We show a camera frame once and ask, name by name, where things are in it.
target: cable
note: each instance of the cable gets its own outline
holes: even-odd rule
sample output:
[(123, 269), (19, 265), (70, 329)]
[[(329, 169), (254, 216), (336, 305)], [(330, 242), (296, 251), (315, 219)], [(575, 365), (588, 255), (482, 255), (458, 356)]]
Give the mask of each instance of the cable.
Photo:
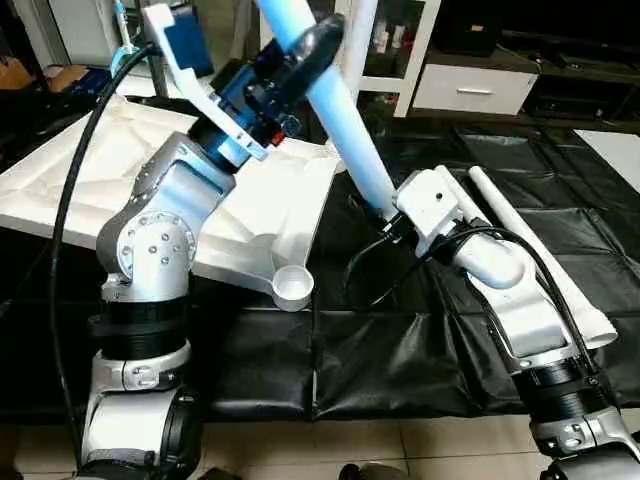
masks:
[(351, 260), (349, 260), (349, 263), (347, 264), (347, 268), (345, 268), (344, 274), (342, 277), (342, 292), (347, 300), (347, 304), (352, 305), (351, 298), (349, 296), (349, 285), (351, 284), (351, 277), (353, 275), (353, 271), (355, 270), (355, 268), (358, 266), (358, 264), (364, 257), (369, 255), (369, 253), (376, 250), (378, 247), (384, 245), (385, 243), (391, 241), (392, 239), (393, 239), (393, 235), (390, 233), (387, 233), (386, 235), (380, 237), (375, 242), (367, 245), (365, 248), (363, 248), (358, 253), (356, 253), (351, 258)]
[[(420, 258), (418, 258), (416, 262), (409, 269), (407, 269), (402, 275), (400, 275), (396, 279), (396, 281), (393, 282), (391, 287), (389, 287), (382, 295), (380, 295), (378, 298), (376, 298), (375, 300), (373, 300), (372, 302), (370, 302), (364, 307), (353, 307), (354, 310), (367, 311), (375, 307), (380, 302), (382, 302), (385, 298), (387, 298), (387, 296), (390, 295), (396, 288), (398, 288), (409, 277), (409, 275), (411, 275), (420, 265), (422, 265), (424, 262), (429, 261), (431, 258), (433, 258), (433, 255), (440, 248), (443, 248), (446, 245), (449, 245), (453, 242), (464, 240), (470, 237), (471, 235), (475, 235), (478, 233), (500, 235), (502, 240), (506, 240), (508, 242), (519, 245), (531, 256), (531, 258), (533, 258), (534, 262), (536, 263), (536, 267), (538, 271), (542, 274), (542, 277), (546, 283), (545, 290), (548, 292), (549, 297), (551, 298), (554, 305), (556, 306), (556, 309), (558, 310), (560, 317), (562, 318), (565, 326), (569, 330), (569, 333), (573, 337), (573, 340), (576, 343), (576, 347), (578, 348), (578, 351), (580, 352), (581, 356), (584, 357), (584, 361), (589, 370), (588, 374), (597, 375), (598, 368), (595, 365), (595, 362), (593, 361), (591, 356), (589, 355), (589, 351), (587, 350), (587, 346), (584, 342), (584, 339), (582, 338), (580, 329), (578, 328), (578, 325), (576, 324), (575, 319), (573, 318), (573, 314), (571, 313), (571, 310), (569, 309), (569, 306), (567, 305), (567, 302), (564, 299), (564, 296), (562, 295), (562, 292), (560, 291), (560, 288), (558, 287), (558, 284), (553, 278), (553, 275), (549, 271), (547, 265), (544, 263), (544, 261), (542, 260), (538, 252), (524, 238), (512, 232), (511, 230), (507, 230), (505, 228), (499, 228), (499, 227), (493, 227), (493, 226), (473, 227), (473, 228), (469, 228), (468, 230), (455, 233), (450, 237), (445, 238), (443, 241), (439, 242), (436, 246), (434, 246), (430, 251), (428, 251), (427, 253), (422, 255)], [(382, 237), (382, 239), (369, 245), (367, 248), (362, 250), (358, 255), (356, 255), (356, 257), (358, 257), (357, 259), (356, 257), (354, 257), (349, 262), (349, 266), (351, 266), (352, 268), (345, 270), (344, 281), (343, 281), (343, 293), (347, 300), (349, 300), (350, 298), (348, 288), (351, 280), (350, 277), (353, 273), (353, 268), (355, 268), (356, 264), (360, 261), (360, 259), (366, 253), (370, 252), (375, 248), (375, 246), (377, 246), (376, 244), (384, 243), (382, 242), (384, 238), (385, 237)]]
[(71, 204), (71, 196), (73, 189), (75, 188), (76, 181), (78, 179), (78, 173), (80, 172), (80, 166), (84, 160), (85, 153), (89, 147), (91, 136), (96, 129), (98, 120), (102, 116), (107, 103), (115, 93), (118, 85), (127, 76), (127, 74), (142, 61), (145, 57), (156, 54), (157, 48), (153, 43), (147, 43), (143, 48), (131, 55), (122, 67), (118, 70), (113, 80), (107, 85), (102, 96), (98, 100), (96, 108), (91, 113), (87, 124), (82, 131), (82, 136), (76, 147), (76, 151), (73, 154), (71, 160), (71, 166), (69, 167), (69, 173), (64, 182), (62, 188), (62, 194), (60, 196), (60, 203), (58, 204), (58, 212), (56, 214), (56, 222), (53, 227), (53, 235), (51, 238), (51, 268), (49, 271), (49, 329), (51, 330), (51, 341), (53, 344), (53, 354), (55, 358), (56, 371), (58, 373), (58, 379), (60, 381), (60, 387), (62, 388), (62, 395), (64, 397), (64, 404), (67, 416), (67, 423), (69, 432), (71, 434), (71, 440), (73, 444), (73, 453), (76, 460), (76, 466), (79, 469), (81, 467), (81, 441), (80, 432), (78, 429), (78, 423), (75, 412), (73, 410), (73, 402), (71, 401), (71, 392), (69, 390), (69, 384), (67, 382), (66, 375), (64, 373), (64, 364), (62, 361), (62, 352), (60, 346), (60, 333), (58, 331), (58, 322), (56, 318), (56, 297), (57, 297), (57, 281), (58, 281), (58, 261), (60, 257), (60, 249), (62, 247), (62, 234), (64, 233), (64, 224), (67, 219), (67, 213), (69, 212), (69, 205)]

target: black cylinder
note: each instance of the black cylinder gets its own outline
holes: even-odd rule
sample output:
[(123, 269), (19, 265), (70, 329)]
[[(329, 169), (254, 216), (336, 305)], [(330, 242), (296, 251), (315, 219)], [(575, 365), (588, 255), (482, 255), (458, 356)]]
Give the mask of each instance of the black cylinder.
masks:
[(185, 345), (186, 302), (184, 298), (166, 302), (109, 302), (89, 325), (105, 358), (159, 357)]
[(526, 370), (514, 375), (513, 381), (537, 423), (579, 417), (609, 406), (600, 379), (585, 375), (575, 359)]

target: cabinet drawer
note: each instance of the cabinet drawer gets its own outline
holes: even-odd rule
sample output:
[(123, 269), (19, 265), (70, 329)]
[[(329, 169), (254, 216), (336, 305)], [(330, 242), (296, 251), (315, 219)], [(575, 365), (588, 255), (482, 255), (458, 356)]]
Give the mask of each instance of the cabinet drawer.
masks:
[(413, 106), (516, 115), (537, 75), (482, 68), (427, 65)]

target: black tarp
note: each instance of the black tarp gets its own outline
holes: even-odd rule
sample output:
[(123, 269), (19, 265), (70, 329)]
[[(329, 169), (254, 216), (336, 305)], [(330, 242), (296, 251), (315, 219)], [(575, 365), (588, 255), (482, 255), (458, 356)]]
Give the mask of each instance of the black tarp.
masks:
[[(482, 165), (557, 255), (621, 338), (597, 360), (623, 406), (640, 406), (640, 195), (574, 133), (403, 122), (378, 138), (398, 185), (413, 170), (445, 164), (465, 186)], [(371, 418), (520, 412), (521, 405), (457, 272), (424, 267), (370, 314), (341, 294), (349, 258), (376, 238), (346, 174), (337, 175), (309, 260), (310, 308), (276, 310), (264, 295), (194, 278), (190, 330), (194, 378), (208, 418)], [(0, 229), (0, 418), (59, 420), (61, 396), (46, 316), (46, 241)], [(379, 292), (414, 261), (406, 247), (382, 249), (354, 283), (356, 298)], [(104, 274), (95, 253), (65, 247), (60, 322), (74, 399), (88, 391), (93, 342), (86, 318), (99, 311)]]

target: white tube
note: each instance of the white tube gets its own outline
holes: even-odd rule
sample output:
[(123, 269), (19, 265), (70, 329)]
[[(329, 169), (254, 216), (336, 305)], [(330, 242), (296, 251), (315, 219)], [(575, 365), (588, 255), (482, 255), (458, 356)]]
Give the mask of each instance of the white tube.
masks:
[(377, 8), (378, 0), (357, 0), (353, 23), (345, 40), (342, 75), (354, 101), (358, 99)]
[(460, 185), (454, 176), (451, 175), (451, 172), (447, 167), (444, 165), (438, 165), (435, 168), (435, 171), (438, 172), (445, 182), (447, 182), (447, 186), (458, 199), (458, 206), (460, 207), (460, 210), (462, 210), (462, 215), (467, 222), (471, 222), (474, 218), (479, 218), (488, 225), (491, 225), (489, 219), (484, 213), (482, 213), (482, 210), (480, 210), (478, 205), (476, 205), (476, 202), (474, 202), (467, 192), (465, 192), (462, 185)]
[(584, 296), (544, 243), (522, 219), (498, 187), (480, 167), (472, 167), (469, 175), (502, 224), (524, 238), (542, 258), (562, 292), (588, 348), (599, 348), (618, 338), (609, 319)]
[[(305, 0), (256, 0), (283, 50), (315, 24)], [(390, 219), (393, 183), (367, 132), (340, 72), (331, 66), (309, 90), (307, 97), (340, 153), (360, 194)]]

